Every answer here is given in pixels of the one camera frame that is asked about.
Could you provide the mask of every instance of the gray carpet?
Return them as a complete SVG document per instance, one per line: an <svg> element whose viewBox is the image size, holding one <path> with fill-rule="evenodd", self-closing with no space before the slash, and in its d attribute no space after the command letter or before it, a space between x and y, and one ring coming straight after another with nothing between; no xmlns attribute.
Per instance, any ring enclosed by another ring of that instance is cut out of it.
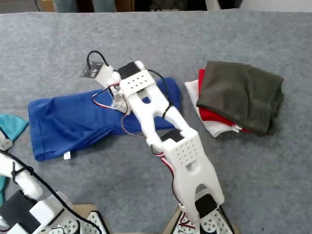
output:
<svg viewBox="0 0 312 234"><path fill-rule="evenodd" d="M176 78L184 116L215 166L229 218L247 234L312 229L312 14L219 12L0 15L0 111L27 118L34 99L97 89L79 73L90 50L118 68L139 59ZM249 63L285 78L274 136L212 138L183 83L208 60ZM177 202L144 140L118 136L76 158L35 162L29 129L11 150L75 203L97 204L116 232L160 232ZM12 184L8 195L16 189Z"/></svg>

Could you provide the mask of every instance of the wooden board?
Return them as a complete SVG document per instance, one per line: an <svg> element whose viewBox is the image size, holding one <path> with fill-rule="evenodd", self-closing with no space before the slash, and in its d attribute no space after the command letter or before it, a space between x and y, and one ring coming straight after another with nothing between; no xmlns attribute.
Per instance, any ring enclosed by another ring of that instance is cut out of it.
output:
<svg viewBox="0 0 312 234"><path fill-rule="evenodd" d="M55 12L53 0L41 0L42 9L45 12ZM115 0L117 12L129 12L135 10L135 0Z"/></svg>

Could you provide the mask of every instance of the blue cloth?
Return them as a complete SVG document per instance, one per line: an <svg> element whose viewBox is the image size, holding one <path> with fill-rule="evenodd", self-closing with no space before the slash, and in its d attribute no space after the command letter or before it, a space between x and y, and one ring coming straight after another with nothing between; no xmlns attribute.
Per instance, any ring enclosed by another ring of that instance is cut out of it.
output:
<svg viewBox="0 0 312 234"><path fill-rule="evenodd" d="M11 140L14 141L27 127L28 122L15 115L0 114L1 131Z"/></svg>
<svg viewBox="0 0 312 234"><path fill-rule="evenodd" d="M0 175L0 206L4 203L4 186L5 186L5 176Z"/></svg>
<svg viewBox="0 0 312 234"><path fill-rule="evenodd" d="M169 99L180 109L181 92L173 78L166 78ZM161 80L157 85L164 92ZM35 160L43 161L62 156L67 151L84 149L103 137L125 134L120 120L123 113L96 106L91 96L99 90L63 97L35 100L28 105L30 136ZM112 98L108 91L97 96L97 101L110 105ZM129 132L140 132L141 125L131 113L124 120ZM157 130L173 128L173 125L155 118Z"/></svg>

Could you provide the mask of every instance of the cable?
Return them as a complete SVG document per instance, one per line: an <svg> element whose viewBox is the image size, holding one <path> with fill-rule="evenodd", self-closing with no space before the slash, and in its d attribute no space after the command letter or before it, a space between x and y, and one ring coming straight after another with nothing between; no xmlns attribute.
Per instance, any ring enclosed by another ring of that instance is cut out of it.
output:
<svg viewBox="0 0 312 234"><path fill-rule="evenodd" d="M118 107L107 106L107 105L101 104L101 103L99 103L99 102L97 102L97 101L94 100L94 98L95 98L97 95L103 93L105 90L109 89L109 88L112 87L112 86L115 87L115 86L118 86L118 85L119 85L119 83L110 84L110 85L107 86L105 89L103 89L103 90L101 90L100 92L98 92L97 94L93 94L93 95L92 95L92 101L93 101L93 103L94 103L95 105L97 105L97 106L100 106L100 107L103 107L103 108L107 108L107 109L113 109L113 110L118 109L118 108L124 103L125 99L124 99L124 101L123 101Z"/></svg>
<svg viewBox="0 0 312 234"><path fill-rule="evenodd" d="M34 3L35 3L35 5L36 5L37 10L40 11L40 8L39 8L39 6L38 6L37 0L34 0Z"/></svg>
<svg viewBox="0 0 312 234"><path fill-rule="evenodd" d="M169 101L168 86L167 86L167 82L166 82L165 78L161 74L159 74L157 71L154 71L152 69L148 69L147 71L152 72L152 73L156 74L157 76L159 76L161 78L161 80L162 80L162 82L164 83L164 86L165 86L166 99Z"/></svg>
<svg viewBox="0 0 312 234"><path fill-rule="evenodd" d="M229 225L229 227L230 227L230 229L231 229L231 232L232 232L233 234L235 234L234 228L233 228L232 224L230 223L228 217L226 216L226 214L225 214L225 212L224 212L224 210L223 210L223 208L222 208L221 205L219 206L219 209L220 209L221 214L222 214L222 216L224 217L225 221L226 221L227 224Z"/></svg>
<svg viewBox="0 0 312 234"><path fill-rule="evenodd" d="M126 112L125 112L125 114L123 115L123 117L121 118L121 127L122 127L122 129L123 129L127 134L129 134L129 135L131 135L131 136L134 136L134 137L143 137L144 135L137 135L137 134L133 134L133 133L128 132L128 131L125 129L125 127L123 126L123 120L124 120L125 117L127 116L127 113L128 113L128 110L129 110L129 106L128 106L127 101L126 101L126 106L127 106Z"/></svg>
<svg viewBox="0 0 312 234"><path fill-rule="evenodd" d="M62 204L63 207L65 207L73 216L75 216L76 218L90 224L92 227L94 227L95 229L98 230L99 234L102 234L101 229L93 222L85 219L84 217L81 217L80 215L78 215L75 211L73 211L64 201L63 199L52 189L52 187L44 180L42 179L37 173L34 172L34 169L30 166L27 166L23 161L21 161L18 157L15 157L14 155L0 150L0 153L4 154L5 156L9 157L10 159L16 161L17 163L19 163L23 168L25 168L25 170L27 170L29 172L29 174L31 176L33 176L34 178L36 178L41 184L43 184L48 190L49 192ZM17 172L12 171L12 177L15 178L15 176L18 175Z"/></svg>
<svg viewBox="0 0 312 234"><path fill-rule="evenodd" d="M177 198L177 196L176 196L175 185L174 185L174 181L175 181L174 169L172 168L172 166L169 164L169 162L164 157L161 157L160 160L168 167L169 171L171 172L171 175L172 175L172 182L171 182L172 192L174 193L174 196L177 199L177 201L180 204L182 204L180 202L179 198Z"/></svg>
<svg viewBox="0 0 312 234"><path fill-rule="evenodd" d="M187 227L187 228L193 228L193 229L195 229L194 226L188 225L188 223L190 222L189 219L188 219L186 222L182 222L185 216L186 216L186 215L185 215L185 213L183 212L183 216L182 216L182 218L180 219L179 225L182 226L182 227Z"/></svg>
<svg viewBox="0 0 312 234"><path fill-rule="evenodd" d="M10 231L10 230L11 230L11 228L4 229L4 230L1 230L1 229L0 229L0 233L6 233L6 232L8 232L8 231Z"/></svg>
<svg viewBox="0 0 312 234"><path fill-rule="evenodd" d="M159 157L165 156L164 152L155 153L154 149L153 149L153 145L151 145L151 150L152 150L152 154L155 155L155 156L159 156Z"/></svg>
<svg viewBox="0 0 312 234"><path fill-rule="evenodd" d="M88 56L87 56L87 65L88 65L89 70L91 70L90 55L91 55L91 54L94 54L94 53L100 55L101 58L103 59L104 63L106 64L106 66L109 66L109 64L108 64L108 62L106 61L104 55L103 55L100 51L93 50L93 51L90 51L90 53L89 53Z"/></svg>

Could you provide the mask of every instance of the white wire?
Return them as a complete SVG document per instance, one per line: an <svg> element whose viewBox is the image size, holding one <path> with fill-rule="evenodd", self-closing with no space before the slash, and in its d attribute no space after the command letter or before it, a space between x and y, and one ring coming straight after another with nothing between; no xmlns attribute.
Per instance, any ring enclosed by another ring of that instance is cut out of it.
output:
<svg viewBox="0 0 312 234"><path fill-rule="evenodd" d="M107 86L105 89L101 90L100 92L98 92L98 93L96 93L96 94L93 94L93 95L92 95L92 98L91 98L92 101L93 101L93 103L94 103L95 105L97 105L97 106L100 106L100 107L103 107L103 108L107 108L107 109L113 109L113 110L116 110L116 109L118 109L119 107L121 107L121 105L122 105L123 102L125 101L125 98L124 98L124 101L122 101L122 103L121 103L118 107L107 106L107 105L101 104L101 103L99 103L99 102L97 102L97 101L94 100L94 98L95 98L97 95L103 93L103 92L104 92L105 90L107 90L108 88L110 88L110 87L112 87L112 86L115 87L115 86L117 86L117 85L119 85L119 83L110 84L110 85Z"/></svg>
<svg viewBox="0 0 312 234"><path fill-rule="evenodd" d="M100 107L103 107L103 108L107 108L107 109L116 110L116 109L119 109L119 108L123 105L123 103L125 102L125 99L121 102L121 104L120 104L118 107L107 106L107 105L98 103L98 102L95 101L94 99L93 99L93 102L94 102L97 106L100 106Z"/></svg>

